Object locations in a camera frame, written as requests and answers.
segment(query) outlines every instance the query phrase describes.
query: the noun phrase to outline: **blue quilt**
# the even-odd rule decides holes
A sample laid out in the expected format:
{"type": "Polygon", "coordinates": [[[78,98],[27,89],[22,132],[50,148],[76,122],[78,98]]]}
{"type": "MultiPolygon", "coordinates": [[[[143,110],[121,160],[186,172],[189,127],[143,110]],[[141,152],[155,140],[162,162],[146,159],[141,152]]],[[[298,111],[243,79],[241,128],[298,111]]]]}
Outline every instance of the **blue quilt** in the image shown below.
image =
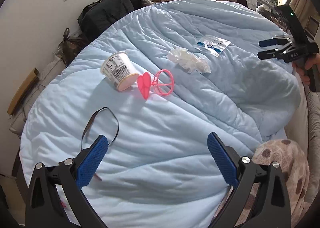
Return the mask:
{"type": "MultiPolygon", "coordinates": [[[[291,64],[261,61],[258,43],[284,32],[240,4],[177,0],[137,10],[108,28],[86,47],[32,107],[21,139],[20,157],[30,182],[34,165],[54,166],[75,157],[91,115],[108,106],[120,122],[117,139],[83,188],[109,227],[207,227],[227,191],[207,148],[216,132],[241,156],[282,129],[300,103],[291,64]],[[215,57],[197,53],[204,35],[231,41],[215,57]],[[207,60],[211,73],[187,73],[167,59],[173,48],[189,49],[207,60]],[[100,67],[126,51],[140,74],[170,70],[174,93],[151,94],[137,85],[118,92],[100,67]]],[[[160,77],[168,83],[166,75],[160,77]]],[[[89,147],[99,135],[111,141],[117,124],[108,111],[96,117],[84,138],[89,147]]],[[[69,218],[76,222],[59,188],[69,218]]]]}

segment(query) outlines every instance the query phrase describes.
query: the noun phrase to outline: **brown spotted fleece blanket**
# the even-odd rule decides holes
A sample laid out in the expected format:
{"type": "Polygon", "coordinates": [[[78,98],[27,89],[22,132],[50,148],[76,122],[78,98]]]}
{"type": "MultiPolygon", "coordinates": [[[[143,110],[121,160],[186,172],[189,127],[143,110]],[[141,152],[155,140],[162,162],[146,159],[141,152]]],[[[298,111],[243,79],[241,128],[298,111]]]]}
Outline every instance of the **brown spotted fleece blanket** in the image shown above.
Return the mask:
{"type": "MultiPolygon", "coordinates": [[[[304,200],[309,184],[309,165],[304,152],[294,141],[271,140],[257,148],[252,157],[252,161],[261,165],[270,165],[273,161],[279,162],[282,172],[284,173],[290,198],[291,227],[294,227],[311,205],[304,200]]],[[[258,183],[253,185],[247,203],[236,225],[246,221],[254,203],[258,187],[258,183]]],[[[231,192],[232,188],[220,203],[215,216],[220,212],[231,192]]]]}

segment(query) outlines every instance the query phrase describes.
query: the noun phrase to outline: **floor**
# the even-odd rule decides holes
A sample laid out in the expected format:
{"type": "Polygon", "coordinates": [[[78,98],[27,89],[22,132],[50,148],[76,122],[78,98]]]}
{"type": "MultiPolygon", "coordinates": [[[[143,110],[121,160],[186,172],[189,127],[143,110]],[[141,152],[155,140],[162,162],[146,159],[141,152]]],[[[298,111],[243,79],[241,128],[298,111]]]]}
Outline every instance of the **floor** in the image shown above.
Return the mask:
{"type": "Polygon", "coordinates": [[[18,190],[15,180],[0,176],[0,185],[6,195],[11,215],[19,224],[25,224],[26,205],[18,190]]]}

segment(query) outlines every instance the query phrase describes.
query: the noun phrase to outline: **hand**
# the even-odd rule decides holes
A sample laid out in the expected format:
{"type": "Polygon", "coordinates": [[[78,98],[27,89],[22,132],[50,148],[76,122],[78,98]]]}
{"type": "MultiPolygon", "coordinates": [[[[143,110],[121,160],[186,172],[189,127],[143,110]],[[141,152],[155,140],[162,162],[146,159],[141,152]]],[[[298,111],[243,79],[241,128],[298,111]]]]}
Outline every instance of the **hand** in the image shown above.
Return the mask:
{"type": "MultiPolygon", "coordinates": [[[[320,72],[320,54],[309,57],[304,67],[306,70],[309,70],[314,64],[317,65],[318,71],[320,72]]],[[[298,67],[294,62],[292,62],[292,67],[296,69],[296,72],[300,75],[302,82],[306,85],[310,85],[310,78],[305,74],[304,69],[298,67]]]]}

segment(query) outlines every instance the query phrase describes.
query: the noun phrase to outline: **black strap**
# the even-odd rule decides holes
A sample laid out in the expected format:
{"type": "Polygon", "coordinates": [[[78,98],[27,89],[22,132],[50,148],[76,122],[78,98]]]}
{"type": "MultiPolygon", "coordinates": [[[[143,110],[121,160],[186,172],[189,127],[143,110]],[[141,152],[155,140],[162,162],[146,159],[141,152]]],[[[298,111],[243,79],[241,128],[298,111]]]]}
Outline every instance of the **black strap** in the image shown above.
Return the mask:
{"type": "Polygon", "coordinates": [[[117,133],[116,133],[114,139],[113,139],[110,143],[108,143],[108,145],[110,145],[112,142],[114,142],[115,139],[117,138],[118,133],[119,133],[119,121],[118,121],[117,117],[114,115],[114,113],[113,113],[108,107],[103,107],[103,108],[101,108],[100,110],[97,110],[97,111],[91,116],[89,122],[87,123],[86,127],[84,128],[84,131],[83,131],[83,133],[82,133],[82,138],[81,138],[81,150],[82,150],[82,141],[83,141],[83,138],[84,138],[85,134],[87,133],[87,131],[88,131],[88,130],[90,129],[90,127],[92,126],[92,124],[93,124],[93,122],[94,122],[94,119],[96,118],[96,116],[98,115],[98,113],[99,113],[100,111],[104,110],[104,109],[108,109],[108,110],[111,112],[112,116],[116,119],[116,121],[117,121],[117,123],[118,123],[117,133]]]}

